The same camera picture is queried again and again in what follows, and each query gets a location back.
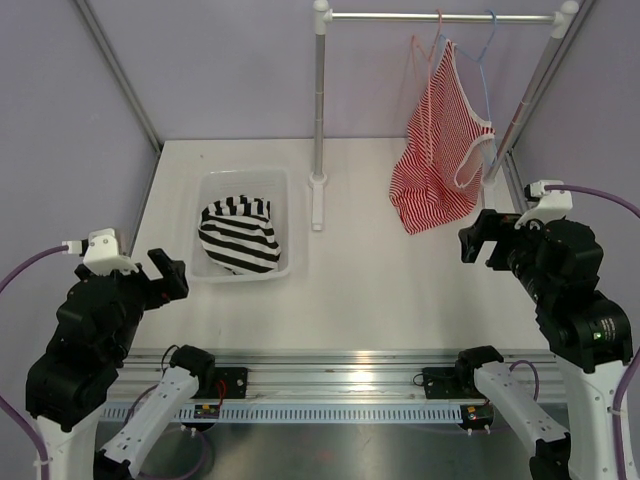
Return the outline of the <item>white metal clothes rack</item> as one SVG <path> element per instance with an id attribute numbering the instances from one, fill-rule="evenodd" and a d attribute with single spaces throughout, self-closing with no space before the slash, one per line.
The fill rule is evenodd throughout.
<path id="1" fill-rule="evenodd" d="M 314 136 L 312 167 L 309 175 L 311 190 L 311 220 L 313 232 L 325 227 L 325 190 L 327 175 L 324 172 L 324 106 L 326 36 L 329 24 L 338 21 L 415 22 L 451 24 L 500 24 L 549 25 L 549 40 L 536 65 L 525 93 L 514 113 L 503 140 L 483 178 L 482 200 L 485 207 L 495 205 L 495 187 L 498 170 L 502 167 L 507 152 L 522 130 L 523 122 L 532 112 L 534 99 L 543 90 L 544 82 L 550 78 L 552 67 L 561 60 L 561 48 L 567 46 L 570 30 L 578 25 L 578 16 L 586 11 L 586 5 L 577 1 L 565 1 L 549 15 L 495 15 L 486 14 L 442 14 L 442 13 L 389 13 L 389 12 L 336 12 L 327 1 L 313 3 L 313 26 L 315 33 L 315 80 L 314 80 Z"/>

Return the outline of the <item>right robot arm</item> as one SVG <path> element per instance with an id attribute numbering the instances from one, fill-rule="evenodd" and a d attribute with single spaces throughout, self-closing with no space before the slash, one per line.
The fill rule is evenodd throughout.
<path id="1" fill-rule="evenodd" d="M 480 393 L 498 409 L 527 449 L 535 479 L 638 478 L 623 415 L 639 359 L 627 315 L 597 289 L 604 251 L 593 231 L 565 218 L 524 221 L 484 209 L 460 230 L 459 240 L 465 263 L 494 242 L 487 267 L 512 273 L 533 300 L 536 323 L 564 383 L 569 426 L 546 415 L 491 346 L 459 353 L 456 389 L 466 396 Z"/>

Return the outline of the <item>pink wire hanger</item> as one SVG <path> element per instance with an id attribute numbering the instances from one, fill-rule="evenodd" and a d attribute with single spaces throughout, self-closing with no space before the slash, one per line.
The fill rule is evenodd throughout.
<path id="1" fill-rule="evenodd" d="M 431 79 L 434 72 L 436 49 L 443 25 L 442 11 L 437 8 L 436 13 L 437 30 L 429 49 L 429 53 L 426 53 L 425 49 L 416 36 L 413 36 L 411 39 L 412 48 L 418 49 L 418 51 L 426 60 L 427 65 L 424 92 L 421 94 L 417 105 L 419 115 L 419 132 L 422 138 L 422 144 L 427 163 L 431 163 L 433 158 Z"/>

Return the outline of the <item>black white striped tank top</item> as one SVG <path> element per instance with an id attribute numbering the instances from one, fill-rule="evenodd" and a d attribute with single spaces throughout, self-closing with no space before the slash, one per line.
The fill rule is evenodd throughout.
<path id="1" fill-rule="evenodd" d="M 263 197 L 237 195 L 209 203 L 200 213 L 197 235 L 207 257 L 232 275 L 262 275 L 279 268 L 282 249 L 271 202 Z"/>

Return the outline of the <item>left aluminium frame post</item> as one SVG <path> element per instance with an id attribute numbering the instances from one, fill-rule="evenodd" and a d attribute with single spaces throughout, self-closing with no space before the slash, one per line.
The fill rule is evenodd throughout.
<path id="1" fill-rule="evenodd" d="M 118 58 L 116 50 L 102 26 L 91 2 L 87 0 L 71 0 L 70 3 L 77 11 L 80 21 L 88 31 L 88 34 L 105 62 L 108 71 L 117 84 L 121 95 L 135 117 L 139 127 L 142 129 L 151 149 L 157 157 L 160 157 L 163 149 L 163 141 L 160 139 L 156 128 L 150 120 L 139 96 L 131 84 Z"/>

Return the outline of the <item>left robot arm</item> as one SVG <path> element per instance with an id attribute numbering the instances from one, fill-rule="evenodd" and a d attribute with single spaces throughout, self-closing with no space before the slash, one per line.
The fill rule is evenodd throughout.
<path id="1" fill-rule="evenodd" d="M 182 405 L 215 388 L 214 356 L 184 345 L 173 353 L 150 398 L 109 442 L 95 446 L 108 390 L 144 313 L 189 294 L 183 261 L 160 248 L 147 255 L 160 273 L 157 279 L 119 253 L 84 257 L 75 270 L 79 281 L 56 313 L 54 335 L 28 372 L 26 409 L 45 442 L 50 479 L 137 478 Z"/>

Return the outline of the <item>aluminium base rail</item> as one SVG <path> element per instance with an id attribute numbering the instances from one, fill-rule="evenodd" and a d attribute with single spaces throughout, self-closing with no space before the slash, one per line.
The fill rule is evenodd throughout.
<path id="1" fill-rule="evenodd" d="M 419 403 L 416 383 L 424 367 L 452 366 L 457 350 L 211 350 L 217 367 L 248 370 L 247 401 L 253 405 L 299 403 Z M 157 349 L 134 349 L 107 394 L 132 401 L 161 377 Z M 543 350 L 506 350 L 505 363 L 527 360 L 539 375 L 538 402 L 564 404 L 568 397 L 555 355 Z"/>

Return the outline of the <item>red white striped tank top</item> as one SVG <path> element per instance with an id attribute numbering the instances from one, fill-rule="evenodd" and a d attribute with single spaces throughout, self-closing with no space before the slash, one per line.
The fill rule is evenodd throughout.
<path id="1" fill-rule="evenodd" d="M 389 200 L 410 235 L 460 220 L 475 209 L 495 129 L 471 106 L 457 69 L 458 46 L 444 44 L 407 124 Z"/>

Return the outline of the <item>white plastic basket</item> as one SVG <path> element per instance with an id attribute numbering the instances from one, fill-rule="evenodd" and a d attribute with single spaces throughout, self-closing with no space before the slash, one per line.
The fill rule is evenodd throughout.
<path id="1" fill-rule="evenodd" d="M 263 197 L 271 202 L 271 218 L 282 253 L 277 271 L 268 274 L 232 275 L 214 264 L 205 254 L 197 227 L 201 211 L 215 200 L 228 196 Z M 280 168 L 216 171 L 205 174 L 199 185 L 192 253 L 189 264 L 191 277 L 209 283 L 271 280 L 286 275 L 291 264 L 291 232 L 289 222 L 288 173 Z"/>

